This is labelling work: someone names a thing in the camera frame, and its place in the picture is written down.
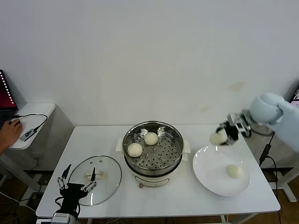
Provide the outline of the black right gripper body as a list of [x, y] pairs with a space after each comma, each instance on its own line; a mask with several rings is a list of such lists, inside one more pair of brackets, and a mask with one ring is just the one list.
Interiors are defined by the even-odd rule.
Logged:
[[225, 131], [229, 139], [232, 139], [233, 141], [238, 140], [238, 129], [235, 126], [226, 125]]

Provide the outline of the person's bare hand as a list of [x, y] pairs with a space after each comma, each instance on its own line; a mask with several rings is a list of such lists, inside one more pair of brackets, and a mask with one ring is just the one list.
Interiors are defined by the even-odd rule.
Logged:
[[0, 130], [0, 148], [6, 149], [13, 145], [22, 132], [22, 123], [19, 119], [5, 121]]

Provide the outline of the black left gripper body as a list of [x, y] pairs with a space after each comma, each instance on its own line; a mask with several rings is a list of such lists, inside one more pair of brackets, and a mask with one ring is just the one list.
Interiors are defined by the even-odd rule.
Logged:
[[80, 212], [79, 200], [84, 197], [83, 184], [68, 183], [67, 188], [61, 187], [59, 193], [63, 199], [58, 212]]

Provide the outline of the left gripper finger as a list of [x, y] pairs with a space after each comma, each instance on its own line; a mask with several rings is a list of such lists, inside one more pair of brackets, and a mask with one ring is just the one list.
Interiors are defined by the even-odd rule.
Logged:
[[88, 172], [84, 173], [84, 178], [86, 180], [89, 180], [89, 183], [84, 185], [81, 188], [81, 191], [90, 192], [97, 185], [97, 182], [95, 181], [95, 179], [96, 179], [96, 168], [93, 168], [93, 171], [91, 173], [90, 172], [89, 173]]
[[60, 189], [67, 189], [67, 176], [70, 171], [71, 164], [63, 171], [62, 175], [57, 178], [57, 183]]

